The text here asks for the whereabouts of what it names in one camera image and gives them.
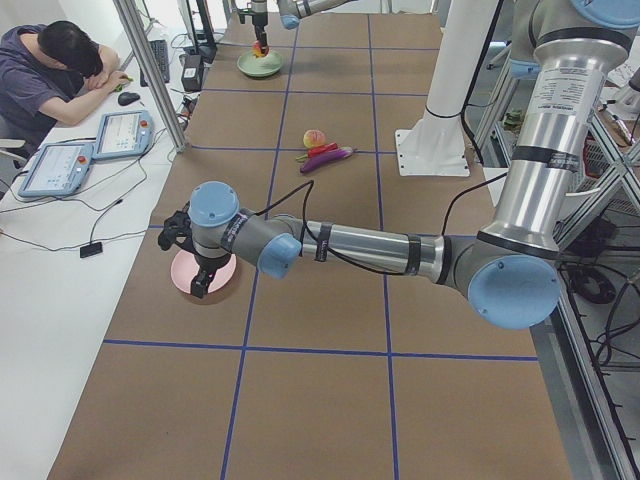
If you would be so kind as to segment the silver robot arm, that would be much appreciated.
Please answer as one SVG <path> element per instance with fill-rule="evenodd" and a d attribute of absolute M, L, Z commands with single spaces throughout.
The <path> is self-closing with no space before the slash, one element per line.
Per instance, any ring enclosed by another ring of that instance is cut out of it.
<path fill-rule="evenodd" d="M 300 21 L 316 13 L 332 10 L 350 0 L 298 0 L 298 1 L 277 1 L 276 5 L 280 15 L 281 23 L 287 30 L 298 27 Z M 269 23 L 269 12 L 266 1 L 250 1 L 248 7 L 238 11 L 241 22 L 246 17 L 251 18 L 256 41 L 253 51 L 257 57 L 265 57 L 269 53 L 268 36 L 266 27 Z"/>
<path fill-rule="evenodd" d="M 491 219 L 474 235 L 431 235 L 449 204 L 441 179 L 464 157 L 462 127 L 442 113 L 453 88 L 448 65 L 471 53 L 444 37 L 423 118 L 399 134 L 398 167 L 386 182 L 381 231 L 314 222 L 306 216 L 244 209 L 229 185 L 210 181 L 192 193 L 187 243 L 198 270 L 189 292 L 203 297 L 217 273 L 239 258 L 274 278 L 302 256 L 335 258 L 377 274 L 421 276 L 458 291 L 486 321 L 524 329 L 556 308 L 561 286 L 553 232 L 575 174 L 608 73 L 629 55 L 639 27 L 635 1 L 520 1 L 514 8 L 512 64 L 536 76 L 524 121 Z"/>

